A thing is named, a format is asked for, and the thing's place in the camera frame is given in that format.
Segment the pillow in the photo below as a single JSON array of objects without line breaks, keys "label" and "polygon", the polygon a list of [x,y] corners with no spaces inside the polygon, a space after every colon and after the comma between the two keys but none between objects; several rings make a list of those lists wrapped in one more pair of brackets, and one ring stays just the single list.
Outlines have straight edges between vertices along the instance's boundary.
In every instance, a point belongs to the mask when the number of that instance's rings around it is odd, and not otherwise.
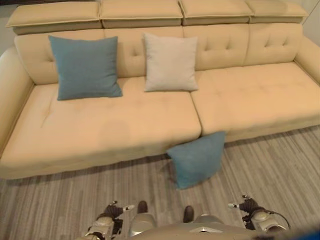
[{"label": "pillow", "polygon": [[195,64],[197,37],[160,37],[144,33],[145,91],[197,90]]},{"label": "pillow", "polygon": [[122,96],[117,84],[118,37],[49,40],[59,75],[58,100]]},{"label": "pillow", "polygon": [[203,136],[195,141],[170,148],[179,189],[189,188],[210,178],[221,167],[225,132]]}]

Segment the black cable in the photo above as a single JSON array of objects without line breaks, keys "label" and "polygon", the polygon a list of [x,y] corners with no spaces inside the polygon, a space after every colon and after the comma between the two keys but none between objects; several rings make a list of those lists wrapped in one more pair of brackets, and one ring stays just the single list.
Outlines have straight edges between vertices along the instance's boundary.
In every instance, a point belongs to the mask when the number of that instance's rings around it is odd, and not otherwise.
[{"label": "black cable", "polygon": [[276,211],[270,211],[270,210],[268,210],[268,212],[269,212],[270,214],[277,214],[277,215],[279,215],[280,217],[282,217],[282,218],[286,221],[286,224],[288,225],[288,228],[291,229],[291,225],[290,225],[290,223],[288,222],[288,220],[286,219],[285,216],[283,216],[282,214],[280,214],[280,213],[278,213],[278,212],[276,212]]}]

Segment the gray striped floor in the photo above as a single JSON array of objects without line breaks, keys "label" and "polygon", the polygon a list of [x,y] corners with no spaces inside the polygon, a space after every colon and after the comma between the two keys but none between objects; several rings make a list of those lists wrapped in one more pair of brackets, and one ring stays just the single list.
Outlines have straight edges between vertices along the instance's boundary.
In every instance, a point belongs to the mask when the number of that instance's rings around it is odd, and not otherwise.
[{"label": "gray striped floor", "polygon": [[[112,200],[146,200],[158,225],[181,221],[184,207],[243,227],[227,208],[241,194],[281,212],[293,227],[320,223],[320,127],[227,143],[221,170],[195,187],[176,190],[164,155],[20,180],[0,180],[1,240],[72,240]],[[134,212],[123,215],[125,236]]]}]

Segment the white pillow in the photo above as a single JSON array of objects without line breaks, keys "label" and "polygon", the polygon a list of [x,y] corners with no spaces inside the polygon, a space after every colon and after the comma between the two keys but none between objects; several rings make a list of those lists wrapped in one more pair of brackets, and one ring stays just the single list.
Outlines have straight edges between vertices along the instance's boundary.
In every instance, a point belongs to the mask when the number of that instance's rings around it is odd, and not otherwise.
[{"label": "white pillow", "polygon": [[144,33],[145,91],[198,89],[195,80],[197,37],[180,38]]}]

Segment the blue pillow on floor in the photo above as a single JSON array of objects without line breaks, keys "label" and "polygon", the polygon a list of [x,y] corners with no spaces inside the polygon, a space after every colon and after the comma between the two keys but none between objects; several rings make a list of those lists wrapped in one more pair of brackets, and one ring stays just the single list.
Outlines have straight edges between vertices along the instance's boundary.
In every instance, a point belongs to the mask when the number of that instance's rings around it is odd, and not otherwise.
[{"label": "blue pillow on floor", "polygon": [[121,97],[117,84],[118,37],[73,40],[49,36],[59,74],[58,100]]},{"label": "blue pillow on floor", "polygon": [[224,131],[219,131],[167,151],[175,165],[179,189],[196,185],[220,169],[225,135]]}]

